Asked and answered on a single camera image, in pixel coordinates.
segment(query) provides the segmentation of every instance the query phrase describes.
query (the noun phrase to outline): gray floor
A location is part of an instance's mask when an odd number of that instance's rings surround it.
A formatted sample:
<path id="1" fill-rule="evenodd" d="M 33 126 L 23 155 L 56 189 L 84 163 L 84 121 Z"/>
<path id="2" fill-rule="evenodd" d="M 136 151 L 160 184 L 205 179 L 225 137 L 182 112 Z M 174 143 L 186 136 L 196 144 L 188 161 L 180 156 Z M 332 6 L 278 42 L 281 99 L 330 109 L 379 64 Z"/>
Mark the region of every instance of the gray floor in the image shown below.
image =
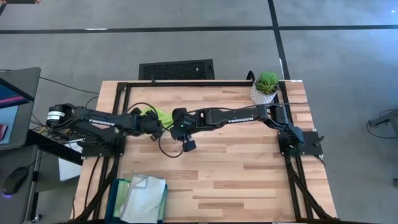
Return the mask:
<path id="1" fill-rule="evenodd" d="M 397 1 L 275 1 L 280 26 L 398 24 Z M 10 5 L 0 29 L 270 26 L 260 0 L 43 0 Z M 283 31 L 291 79 L 302 79 L 325 153 L 333 200 L 344 220 L 396 223 L 398 139 L 378 139 L 366 121 L 398 108 L 398 30 Z M 102 80 L 135 80 L 140 63 L 212 58 L 216 78 L 273 70 L 282 77 L 273 31 L 0 35 L 0 68 L 38 66 L 42 76 L 99 91 Z M 92 95 L 41 81 L 34 113 L 84 105 Z M 393 135 L 388 126 L 373 130 Z M 56 158 L 47 161 L 57 168 Z M 41 223 L 67 220 L 77 181 L 40 195 Z M 56 207 L 55 201 L 62 206 Z"/>

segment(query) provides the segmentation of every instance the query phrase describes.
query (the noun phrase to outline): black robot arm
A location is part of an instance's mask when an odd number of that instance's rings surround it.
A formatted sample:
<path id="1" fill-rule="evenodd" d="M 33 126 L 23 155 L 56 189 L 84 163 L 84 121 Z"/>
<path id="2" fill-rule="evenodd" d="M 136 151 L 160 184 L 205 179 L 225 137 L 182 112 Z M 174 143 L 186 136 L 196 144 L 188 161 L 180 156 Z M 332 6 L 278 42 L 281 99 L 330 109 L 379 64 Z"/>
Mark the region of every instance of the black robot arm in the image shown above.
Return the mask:
<path id="1" fill-rule="evenodd" d="M 289 121 L 283 106 L 256 105 L 236 110 L 204 108 L 194 111 L 193 114 L 188 113 L 186 108 L 178 108 L 173 111 L 173 120 L 174 126 L 170 132 L 174 139 L 183 142 L 185 152 L 196 148 L 192 134 L 212 131 L 226 124 L 248 121 L 260 121 L 272 129 L 279 130 L 286 136 L 286 145 L 292 149 L 299 149 L 304 145 L 302 130 Z"/>
<path id="2" fill-rule="evenodd" d="M 100 128 L 94 124 L 105 125 Z M 72 129 L 93 136 L 104 144 L 115 144 L 120 136 L 159 135 L 162 124 L 154 111 L 141 115 L 135 108 L 130 113 L 115 115 L 71 104 L 50 107 L 46 125 L 53 130 Z"/>

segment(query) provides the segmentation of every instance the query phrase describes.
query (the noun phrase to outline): succulent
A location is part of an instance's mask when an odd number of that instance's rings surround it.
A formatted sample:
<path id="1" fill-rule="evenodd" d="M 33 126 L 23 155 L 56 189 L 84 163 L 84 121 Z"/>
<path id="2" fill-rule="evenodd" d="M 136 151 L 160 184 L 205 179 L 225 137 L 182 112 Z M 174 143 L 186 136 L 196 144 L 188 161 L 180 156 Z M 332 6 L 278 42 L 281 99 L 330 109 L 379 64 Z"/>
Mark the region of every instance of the succulent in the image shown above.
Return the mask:
<path id="1" fill-rule="evenodd" d="M 279 88 L 279 79 L 275 72 L 263 72 L 256 81 L 256 88 L 265 95 L 273 94 Z"/>

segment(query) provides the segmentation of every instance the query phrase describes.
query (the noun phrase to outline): wooden table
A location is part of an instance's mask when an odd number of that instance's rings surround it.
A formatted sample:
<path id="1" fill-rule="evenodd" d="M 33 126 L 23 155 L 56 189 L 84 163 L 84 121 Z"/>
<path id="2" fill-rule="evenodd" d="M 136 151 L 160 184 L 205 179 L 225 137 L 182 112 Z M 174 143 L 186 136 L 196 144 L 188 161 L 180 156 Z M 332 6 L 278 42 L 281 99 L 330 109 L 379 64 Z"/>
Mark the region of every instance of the wooden table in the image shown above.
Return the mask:
<path id="1" fill-rule="evenodd" d="M 307 102 L 301 81 L 285 83 L 291 103 Z M 117 81 L 103 82 L 97 110 L 112 112 L 117 84 Z M 248 86 L 134 87 L 129 105 L 143 101 L 166 113 L 179 107 L 188 110 L 212 106 L 240 108 L 252 104 L 250 89 Z M 290 107 L 294 125 L 312 131 L 314 125 L 309 106 Z M 165 214 L 167 222 L 295 221 L 285 162 L 279 154 L 275 130 L 260 122 L 238 123 L 197 133 L 193 137 L 197 149 L 176 159 L 163 155 L 157 142 L 152 142 L 149 136 L 127 137 L 118 177 L 130 177 L 134 171 L 166 178 L 170 189 Z M 170 153 L 181 150 L 181 143 L 173 141 L 169 133 L 162 138 L 162 145 Z M 75 199 L 77 215 L 83 210 L 95 160 L 92 157 L 83 163 Z M 313 156 L 302 156 L 302 160 L 309 191 L 325 211 L 335 217 L 323 164 Z M 95 169 L 89 201 L 98 188 L 101 163 L 102 159 Z M 301 214 L 305 217 L 302 194 L 299 189 L 297 191 Z M 106 198 L 107 192 L 101 203 L 100 218 L 104 217 Z"/>

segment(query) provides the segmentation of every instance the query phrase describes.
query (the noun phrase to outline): computer mouse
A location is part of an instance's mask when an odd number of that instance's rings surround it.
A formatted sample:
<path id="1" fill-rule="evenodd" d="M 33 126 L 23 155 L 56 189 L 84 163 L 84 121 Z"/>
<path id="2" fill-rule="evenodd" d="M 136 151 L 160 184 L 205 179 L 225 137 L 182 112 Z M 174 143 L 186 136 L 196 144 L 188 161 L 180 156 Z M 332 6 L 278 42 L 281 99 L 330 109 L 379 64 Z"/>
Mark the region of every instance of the computer mouse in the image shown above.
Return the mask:
<path id="1" fill-rule="evenodd" d="M 26 177 L 29 175 L 29 169 L 27 167 L 18 167 L 7 177 L 6 181 L 2 186 L 2 192 L 5 195 L 15 194 L 19 187 L 24 183 Z"/>

